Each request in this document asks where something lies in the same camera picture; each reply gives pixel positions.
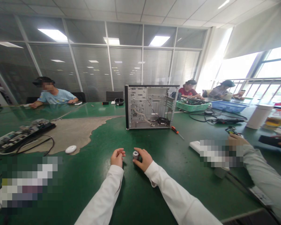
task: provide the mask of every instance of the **red shirt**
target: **red shirt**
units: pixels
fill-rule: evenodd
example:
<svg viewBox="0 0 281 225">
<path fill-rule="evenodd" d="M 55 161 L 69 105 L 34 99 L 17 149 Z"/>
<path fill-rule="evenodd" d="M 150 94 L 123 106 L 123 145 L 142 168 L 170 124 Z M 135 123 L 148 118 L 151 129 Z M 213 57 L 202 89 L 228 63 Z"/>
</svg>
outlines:
<svg viewBox="0 0 281 225">
<path fill-rule="evenodd" d="M 179 92 L 181 93 L 181 95 L 196 95 L 197 92 L 195 91 L 195 89 L 190 89 L 189 91 L 186 91 L 183 87 L 179 89 Z"/>
</svg>

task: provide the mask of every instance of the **chair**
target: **chair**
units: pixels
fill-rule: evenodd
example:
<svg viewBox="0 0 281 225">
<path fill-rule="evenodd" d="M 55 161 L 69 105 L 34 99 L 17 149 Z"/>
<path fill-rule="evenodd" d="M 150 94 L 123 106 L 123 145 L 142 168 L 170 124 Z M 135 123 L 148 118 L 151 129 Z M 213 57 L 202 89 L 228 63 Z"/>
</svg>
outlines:
<svg viewBox="0 0 281 225">
<path fill-rule="evenodd" d="M 71 92 L 74 96 L 78 98 L 79 101 L 86 102 L 85 94 L 83 92 Z"/>
<path fill-rule="evenodd" d="M 114 101 L 116 98 L 123 98 L 123 92 L 106 91 L 106 101 Z"/>
<path fill-rule="evenodd" d="M 202 97 L 203 98 L 207 98 L 209 93 L 212 91 L 212 90 L 202 90 L 203 91 L 203 94 L 202 94 Z"/>
<path fill-rule="evenodd" d="M 34 103 L 39 97 L 27 97 L 26 104 Z"/>
</svg>

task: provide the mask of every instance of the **glass jar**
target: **glass jar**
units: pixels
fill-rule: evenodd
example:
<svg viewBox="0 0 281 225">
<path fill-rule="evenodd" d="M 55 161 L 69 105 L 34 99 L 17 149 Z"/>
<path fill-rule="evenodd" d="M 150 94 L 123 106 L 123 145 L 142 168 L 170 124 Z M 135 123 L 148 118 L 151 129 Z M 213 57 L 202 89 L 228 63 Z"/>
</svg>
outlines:
<svg viewBox="0 0 281 225">
<path fill-rule="evenodd" d="M 281 126 L 281 106 L 274 106 L 265 124 L 271 127 Z"/>
</svg>

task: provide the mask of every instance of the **person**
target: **person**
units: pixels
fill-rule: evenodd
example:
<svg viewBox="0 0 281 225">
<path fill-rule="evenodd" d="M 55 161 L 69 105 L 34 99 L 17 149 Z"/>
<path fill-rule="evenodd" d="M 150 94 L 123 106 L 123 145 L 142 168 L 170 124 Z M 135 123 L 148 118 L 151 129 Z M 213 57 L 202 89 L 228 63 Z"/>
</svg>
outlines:
<svg viewBox="0 0 281 225">
<path fill-rule="evenodd" d="M 134 149 L 142 157 L 142 162 L 133 159 L 134 164 L 149 178 L 152 187 L 159 186 L 164 200 L 179 225 L 221 224 L 197 198 L 190 195 L 161 166 L 154 162 L 145 149 Z M 75 225 L 109 224 L 112 210 L 121 188 L 124 174 L 122 159 L 125 156 L 123 148 L 118 148 L 113 152 L 106 179 L 103 181 L 99 191 L 82 211 Z"/>
<path fill-rule="evenodd" d="M 228 93 L 227 89 L 235 87 L 235 84 L 231 80 L 225 80 L 223 81 L 219 86 L 212 89 L 212 91 L 209 93 L 208 97 L 212 98 L 223 98 L 225 94 Z M 239 92 L 237 94 L 234 94 L 233 97 L 236 97 L 237 99 L 243 100 L 244 98 L 238 98 L 239 95 L 243 95 L 243 92 Z"/>
<path fill-rule="evenodd" d="M 72 93 L 58 89 L 54 86 L 54 81 L 49 77 L 38 77 L 33 81 L 37 87 L 41 87 L 44 91 L 41 96 L 29 106 L 33 109 L 43 105 L 44 103 L 49 104 L 74 104 L 78 102 L 78 98 Z"/>
<path fill-rule="evenodd" d="M 183 87 L 179 89 L 181 97 L 188 98 L 189 96 L 191 96 L 191 98 L 199 98 L 204 100 L 204 98 L 195 91 L 194 86 L 196 84 L 197 82 L 193 79 L 186 81 Z"/>
<path fill-rule="evenodd" d="M 271 208 L 281 223 L 281 176 L 274 168 L 267 164 L 260 150 L 254 149 L 246 139 L 230 134 L 228 140 L 229 145 L 243 146 L 244 167 L 249 172 L 255 186 L 273 202 Z"/>
</svg>

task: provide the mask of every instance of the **green plastic basket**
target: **green plastic basket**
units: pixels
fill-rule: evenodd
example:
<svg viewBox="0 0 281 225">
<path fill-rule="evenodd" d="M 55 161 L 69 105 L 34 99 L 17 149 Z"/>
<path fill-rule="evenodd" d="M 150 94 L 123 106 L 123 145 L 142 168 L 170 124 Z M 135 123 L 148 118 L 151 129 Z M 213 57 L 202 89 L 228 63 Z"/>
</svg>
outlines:
<svg viewBox="0 0 281 225">
<path fill-rule="evenodd" d="M 210 105 L 210 103 L 192 106 L 192 105 L 184 104 L 181 101 L 177 101 L 177 103 L 176 103 L 176 106 L 178 108 L 183 109 L 183 110 L 188 111 L 188 112 L 203 111 L 203 110 L 207 109 L 209 105 Z"/>
</svg>

